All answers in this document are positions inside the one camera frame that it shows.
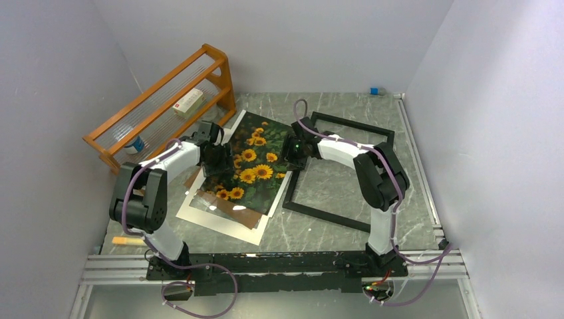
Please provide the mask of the black picture frame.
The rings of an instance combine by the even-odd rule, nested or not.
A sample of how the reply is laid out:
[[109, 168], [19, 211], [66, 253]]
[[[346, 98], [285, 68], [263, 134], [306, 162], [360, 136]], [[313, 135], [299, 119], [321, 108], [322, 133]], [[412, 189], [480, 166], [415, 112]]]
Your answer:
[[[324, 114], [324, 113], [320, 113], [320, 112], [313, 112], [311, 117], [310, 117], [310, 122], [312, 123], [313, 127], [315, 128], [315, 124], [317, 122], [317, 120], [321, 120], [324, 122], [330, 122], [333, 124], [339, 124], [342, 126], [346, 126], [349, 128], [354, 128], [357, 130], [361, 130], [361, 131], [365, 131], [365, 132], [370, 132], [373, 134], [378, 134], [380, 136], [384, 136], [385, 142], [387, 144], [390, 144], [391, 146], [393, 146], [394, 144], [394, 131], [386, 129], [386, 128], [380, 128], [377, 126], [372, 126], [370, 124], [364, 124], [361, 122], [355, 122], [352, 120], [347, 120], [344, 118], [338, 118], [336, 116], [332, 116], [329, 114]], [[350, 219], [348, 217], [343, 217], [340, 215], [335, 215], [333, 213], [329, 213], [314, 207], [309, 207], [306, 205], [302, 205], [300, 203], [296, 203], [293, 201], [294, 199], [294, 194], [296, 192], [296, 188], [297, 188], [297, 182], [298, 182], [298, 178], [300, 176], [300, 172], [301, 170], [297, 170], [294, 171], [291, 174], [291, 178], [288, 184], [288, 188], [287, 188], [287, 192], [286, 195], [284, 197], [283, 200], [283, 208], [285, 209], [289, 209], [292, 210], [294, 212], [300, 213], [300, 214], [304, 214], [304, 215], [308, 215], [310, 217], [314, 217], [317, 219], [321, 219], [324, 221], [328, 221], [330, 223], [334, 223], [337, 225], [341, 225], [341, 226], [345, 226], [351, 229], [355, 229], [358, 231], [362, 231], [365, 233], [369, 233], [370, 232], [370, 224], [369, 223], [363, 223], [361, 221], [357, 221], [354, 219]]]

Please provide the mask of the sunflower photo print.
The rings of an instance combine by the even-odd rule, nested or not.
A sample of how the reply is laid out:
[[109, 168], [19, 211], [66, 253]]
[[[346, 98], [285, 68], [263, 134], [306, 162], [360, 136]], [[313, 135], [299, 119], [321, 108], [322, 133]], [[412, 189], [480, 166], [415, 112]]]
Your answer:
[[290, 132], [286, 124], [246, 112], [229, 139], [233, 172], [206, 178], [200, 189], [267, 215], [288, 171], [281, 152]]

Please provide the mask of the brown backing board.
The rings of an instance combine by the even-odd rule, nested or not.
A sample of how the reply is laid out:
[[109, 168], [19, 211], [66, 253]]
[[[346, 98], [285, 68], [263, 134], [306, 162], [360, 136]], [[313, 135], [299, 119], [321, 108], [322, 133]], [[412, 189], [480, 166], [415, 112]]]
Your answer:
[[201, 169], [185, 180], [186, 198], [177, 217], [232, 237], [254, 235], [265, 228], [267, 216], [204, 191], [204, 181]]

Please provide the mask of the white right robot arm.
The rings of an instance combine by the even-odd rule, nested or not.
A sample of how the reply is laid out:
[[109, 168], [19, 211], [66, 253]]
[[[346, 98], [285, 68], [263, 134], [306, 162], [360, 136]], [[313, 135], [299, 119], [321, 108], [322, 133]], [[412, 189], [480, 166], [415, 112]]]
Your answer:
[[363, 199], [370, 206], [366, 269], [383, 275], [396, 258], [396, 210], [410, 181], [393, 147], [387, 143], [361, 144], [328, 132], [320, 133], [309, 117], [291, 124], [281, 152], [289, 171], [301, 171], [309, 158], [340, 163], [356, 172]]

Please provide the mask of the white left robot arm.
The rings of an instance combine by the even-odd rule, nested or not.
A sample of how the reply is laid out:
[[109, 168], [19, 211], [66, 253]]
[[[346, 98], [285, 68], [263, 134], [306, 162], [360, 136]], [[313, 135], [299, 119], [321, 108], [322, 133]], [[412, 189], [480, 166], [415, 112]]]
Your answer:
[[201, 121], [191, 136], [173, 138], [156, 157], [126, 162], [118, 172], [110, 218], [127, 235], [142, 239], [174, 279], [184, 278], [191, 262], [188, 244], [166, 222], [168, 185], [190, 167], [199, 167], [206, 177], [231, 173], [233, 151], [224, 138], [220, 125]]

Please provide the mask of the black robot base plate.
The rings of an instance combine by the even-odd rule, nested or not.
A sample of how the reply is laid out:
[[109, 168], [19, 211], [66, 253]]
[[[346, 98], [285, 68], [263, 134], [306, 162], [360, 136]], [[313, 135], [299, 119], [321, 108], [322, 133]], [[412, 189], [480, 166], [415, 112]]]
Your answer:
[[364, 251], [286, 253], [215, 253], [190, 255], [192, 268], [180, 270], [157, 257], [149, 260], [150, 282], [194, 284], [196, 296], [245, 292], [339, 290], [361, 291], [363, 285], [391, 277], [406, 277], [404, 261], [396, 257], [378, 266]]

